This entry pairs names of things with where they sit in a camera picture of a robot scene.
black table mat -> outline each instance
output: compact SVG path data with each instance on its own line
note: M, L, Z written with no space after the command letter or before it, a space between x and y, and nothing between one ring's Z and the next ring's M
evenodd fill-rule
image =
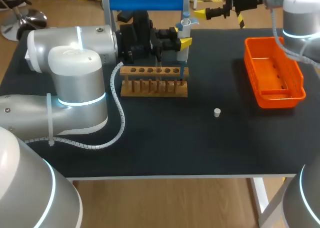
M243 61L247 37L271 30L193 30L188 98L120 98L126 127L120 140L102 150L56 142L29 144L66 177L138 175L248 175L297 173L319 153L320 80L300 65L306 99L294 109L263 110L255 100ZM4 94L55 94L48 74L32 72L24 60L26 34L0 86ZM163 66L175 53L164 53ZM135 65L154 65L155 58ZM104 67L108 122L88 135L66 138L86 144L111 140L120 116L110 92L113 67ZM121 80L115 82L120 94ZM214 118L214 108L221 109Z

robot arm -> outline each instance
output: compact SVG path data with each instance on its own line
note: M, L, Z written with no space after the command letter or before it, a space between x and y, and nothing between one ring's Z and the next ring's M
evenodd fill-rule
M232 7L236 12L256 9L264 4L269 10L283 7L284 46L289 58L320 68L320 0L226 0L223 8L196 11L199 18L228 17Z

test tube rack hole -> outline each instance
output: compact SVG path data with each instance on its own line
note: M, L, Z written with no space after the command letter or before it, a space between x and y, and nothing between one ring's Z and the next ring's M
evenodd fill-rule
M124 76L121 87L123 97L187 97L189 68L184 68L180 80L178 67L122 66Z

